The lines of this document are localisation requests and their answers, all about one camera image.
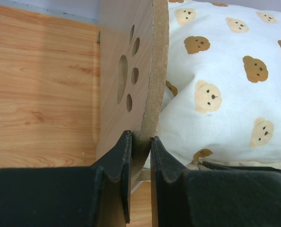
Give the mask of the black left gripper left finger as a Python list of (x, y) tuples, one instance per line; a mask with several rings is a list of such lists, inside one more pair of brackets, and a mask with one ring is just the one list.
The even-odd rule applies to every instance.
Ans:
[(0, 227), (124, 227), (132, 134), (90, 166), (0, 168)]

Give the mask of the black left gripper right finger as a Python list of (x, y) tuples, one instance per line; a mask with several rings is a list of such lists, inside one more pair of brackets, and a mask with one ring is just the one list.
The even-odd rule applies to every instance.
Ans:
[(155, 227), (281, 227), (281, 170), (203, 162), (190, 170), (151, 144)]

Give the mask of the wooden pet bed frame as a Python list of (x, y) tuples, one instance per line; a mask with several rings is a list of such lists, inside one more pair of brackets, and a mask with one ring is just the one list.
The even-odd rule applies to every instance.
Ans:
[(99, 7), (100, 137), (97, 158), (132, 132), (132, 180), (149, 155), (163, 100), (169, 45), (166, 0), (103, 0)]

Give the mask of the large bear print cushion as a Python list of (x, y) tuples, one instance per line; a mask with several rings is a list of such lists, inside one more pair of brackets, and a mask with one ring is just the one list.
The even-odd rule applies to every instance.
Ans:
[(281, 169), (281, 12), (171, 0), (157, 135), (186, 166)]

